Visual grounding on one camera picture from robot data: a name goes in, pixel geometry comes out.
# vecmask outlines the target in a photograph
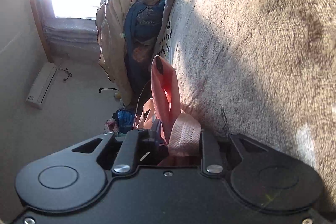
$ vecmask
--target silver screw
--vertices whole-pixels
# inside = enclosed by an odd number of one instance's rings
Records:
[[[163,173],[163,175],[164,175],[165,177],[171,177],[171,176],[173,175],[173,172],[171,172],[171,171],[166,171],[166,172]]]
[[[313,224],[313,220],[310,218],[306,218],[304,221],[302,221],[302,224]]]
[[[130,171],[130,166],[126,164],[118,164],[116,167],[113,168],[114,172],[117,173],[127,173]]]
[[[207,167],[207,171],[213,174],[219,174],[223,171],[223,167],[218,164],[212,164]]]
[[[35,221],[34,219],[30,218],[30,217],[26,217],[24,220],[23,220],[23,223],[24,224],[35,224]]]

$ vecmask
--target white air conditioner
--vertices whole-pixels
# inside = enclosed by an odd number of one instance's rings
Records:
[[[42,109],[53,80],[56,78],[56,72],[57,67],[53,63],[43,65],[26,100],[30,105]]]

